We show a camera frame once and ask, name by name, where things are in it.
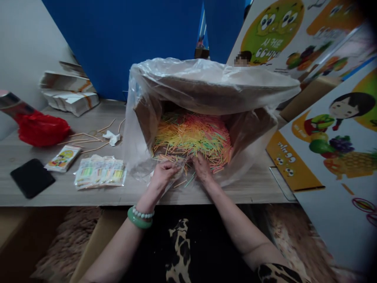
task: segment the green bangle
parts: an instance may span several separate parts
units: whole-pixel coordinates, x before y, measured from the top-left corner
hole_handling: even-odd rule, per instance
[[[151,219],[150,221],[144,221],[141,218],[137,217],[134,215],[132,211],[132,207],[128,210],[127,212],[128,219],[136,226],[139,227],[140,229],[148,229],[152,226],[153,220]]]

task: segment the table surface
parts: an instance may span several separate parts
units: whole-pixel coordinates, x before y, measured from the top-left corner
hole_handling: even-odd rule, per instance
[[[65,119],[76,133],[86,132],[95,134],[96,130],[106,127],[116,118],[108,129],[117,133],[120,122],[124,119],[126,107],[124,102],[104,100],[81,117],[72,113],[55,110],[51,107],[44,109],[43,113]],[[86,143],[85,150],[95,149],[101,143]],[[107,145],[100,150],[81,154],[72,164],[68,172],[52,172],[56,182],[31,200],[26,199],[13,179],[10,172],[32,158],[39,159],[43,164],[48,163],[61,149],[62,145],[37,148],[19,140],[17,131],[6,139],[0,141],[0,206],[118,206],[134,205],[146,190],[146,184],[141,183],[131,176],[127,176],[124,187],[110,189],[90,189],[77,191],[73,185],[73,173],[78,169],[80,159],[92,154],[100,156],[114,155],[123,158],[122,141],[115,147]],[[224,187],[226,194],[235,203],[283,203],[290,202],[282,192],[280,186],[287,188],[286,183],[279,174],[270,171],[274,166],[266,151],[248,173],[239,181]],[[170,189],[160,200],[159,204],[209,204],[210,200],[204,194],[200,184],[192,188],[178,187]]]

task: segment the smartphone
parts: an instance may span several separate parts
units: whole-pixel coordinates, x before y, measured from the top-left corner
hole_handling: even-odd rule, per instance
[[[36,158],[13,170],[11,177],[24,196],[29,199],[35,197],[55,182],[51,173]]]

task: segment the pearl bracelet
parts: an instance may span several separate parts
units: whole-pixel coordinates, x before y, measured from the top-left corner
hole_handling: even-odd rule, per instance
[[[154,211],[153,211],[153,213],[141,213],[141,212],[138,212],[138,211],[136,210],[136,207],[135,207],[135,206],[132,207],[132,213],[133,213],[135,216],[140,217],[140,218],[142,218],[142,219],[149,219],[149,218],[152,218],[153,215],[154,215]]]

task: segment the colorful straw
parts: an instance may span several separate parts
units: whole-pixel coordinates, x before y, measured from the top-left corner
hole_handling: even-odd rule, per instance
[[[155,159],[172,162],[185,161],[188,155],[201,151],[213,173],[223,170],[232,153],[229,132],[220,116],[193,112],[165,113],[152,149]]]

